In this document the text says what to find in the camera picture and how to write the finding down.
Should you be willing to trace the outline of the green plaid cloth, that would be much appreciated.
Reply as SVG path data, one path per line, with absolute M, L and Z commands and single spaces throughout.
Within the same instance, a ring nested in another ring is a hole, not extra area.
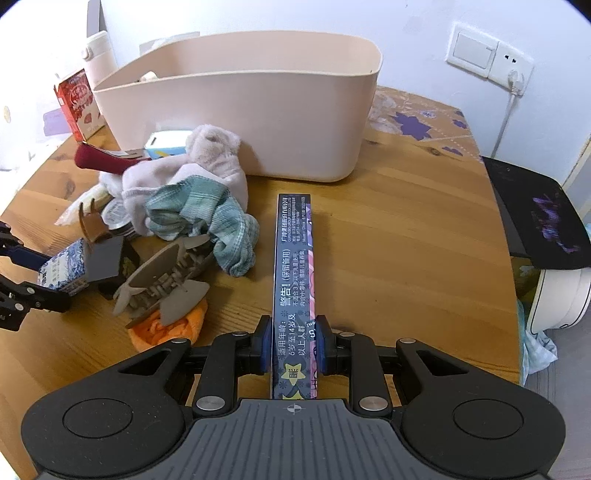
M 256 264 L 259 222 L 242 210 L 228 187 L 202 176 L 190 176 L 166 185 L 145 203 L 148 229 L 159 238 L 207 234 L 221 269 L 240 277 Z

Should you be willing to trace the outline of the round silver tin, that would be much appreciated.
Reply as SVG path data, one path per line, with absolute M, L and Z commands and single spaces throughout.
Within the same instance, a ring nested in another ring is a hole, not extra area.
M 120 199 L 112 199 L 102 210 L 101 218 L 108 231 L 113 236 L 121 236 L 129 241 L 138 237 L 132 223 L 131 217 L 125 210 Z

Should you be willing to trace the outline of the blue yellow small carton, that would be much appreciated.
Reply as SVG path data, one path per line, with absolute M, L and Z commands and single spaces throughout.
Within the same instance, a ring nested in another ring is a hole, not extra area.
M 150 159 L 186 153 L 186 142 L 191 130 L 164 130 L 153 132 L 146 143 L 144 151 Z

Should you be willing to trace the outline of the pink plush hat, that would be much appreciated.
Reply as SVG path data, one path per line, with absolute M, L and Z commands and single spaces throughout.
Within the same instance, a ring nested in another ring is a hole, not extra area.
M 183 154 L 142 161 L 128 168 L 122 175 L 121 197 L 135 232 L 149 234 L 147 199 L 158 189 L 191 176 L 228 187 L 240 207 L 246 209 L 249 191 L 238 160 L 239 148 L 240 138 L 235 133 L 204 124 L 190 133 Z

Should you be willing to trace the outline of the white wall switch socket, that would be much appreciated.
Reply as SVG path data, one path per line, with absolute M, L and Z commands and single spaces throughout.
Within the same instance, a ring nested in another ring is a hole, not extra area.
M 534 70 L 529 55 L 481 30 L 456 22 L 446 62 L 522 96 Z

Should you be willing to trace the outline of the white thermos bottle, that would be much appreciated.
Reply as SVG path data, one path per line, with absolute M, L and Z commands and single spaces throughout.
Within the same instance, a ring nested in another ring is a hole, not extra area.
M 110 36 L 106 31 L 99 31 L 87 38 L 84 61 L 84 71 L 92 89 L 118 70 Z

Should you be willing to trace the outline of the red white milk carton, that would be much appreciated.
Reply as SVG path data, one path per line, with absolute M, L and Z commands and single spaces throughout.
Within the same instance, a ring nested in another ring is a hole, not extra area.
M 58 81 L 54 93 L 77 142 L 87 142 L 106 124 L 83 69 Z

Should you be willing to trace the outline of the small black box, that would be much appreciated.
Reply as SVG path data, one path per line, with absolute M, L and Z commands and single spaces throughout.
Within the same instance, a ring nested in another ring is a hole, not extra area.
M 140 257 L 124 237 L 111 237 L 91 245 L 85 257 L 87 283 L 107 300 L 140 266 Z

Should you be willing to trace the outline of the blue white porcelain-pattern box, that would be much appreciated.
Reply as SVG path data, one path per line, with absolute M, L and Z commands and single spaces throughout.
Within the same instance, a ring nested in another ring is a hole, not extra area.
M 47 289 L 74 296 L 88 287 L 87 245 L 80 238 L 51 257 L 39 269 L 37 283 Z

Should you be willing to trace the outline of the long dark printed box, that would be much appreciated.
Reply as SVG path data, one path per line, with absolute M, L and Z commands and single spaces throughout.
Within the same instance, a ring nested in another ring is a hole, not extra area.
M 277 198 L 273 272 L 273 397 L 318 397 L 311 196 Z

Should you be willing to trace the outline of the white plush doll red legs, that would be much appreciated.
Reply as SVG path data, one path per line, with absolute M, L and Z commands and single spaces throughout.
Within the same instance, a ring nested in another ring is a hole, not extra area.
M 74 162 L 78 168 L 101 173 L 100 182 L 115 198 L 121 196 L 122 174 L 131 166 L 148 159 L 143 150 L 112 151 L 85 142 L 78 144 L 74 154 Z

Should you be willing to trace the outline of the orange cloth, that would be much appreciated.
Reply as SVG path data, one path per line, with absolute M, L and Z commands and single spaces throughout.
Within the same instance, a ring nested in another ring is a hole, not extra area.
M 194 344 L 204 326 L 207 308 L 207 300 L 204 298 L 183 318 L 167 326 L 160 322 L 160 312 L 156 310 L 128 329 L 127 333 L 138 352 L 144 352 L 174 338 L 188 339 L 191 344 Z

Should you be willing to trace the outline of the beige plastic storage bin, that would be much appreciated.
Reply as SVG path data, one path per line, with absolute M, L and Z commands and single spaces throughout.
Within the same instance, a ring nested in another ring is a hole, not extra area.
M 211 124 L 246 174 L 335 182 L 353 172 L 383 55 L 365 38 L 252 31 L 172 42 L 113 72 L 95 100 L 123 149 Z

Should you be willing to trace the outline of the brown hair claw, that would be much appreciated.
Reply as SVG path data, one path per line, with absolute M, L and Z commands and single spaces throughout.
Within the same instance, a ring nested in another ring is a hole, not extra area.
M 95 206 L 95 200 L 90 201 L 89 210 L 85 211 L 83 204 L 79 205 L 78 220 L 82 234 L 89 245 L 94 245 L 112 237 L 108 226 L 104 223 L 100 212 Z

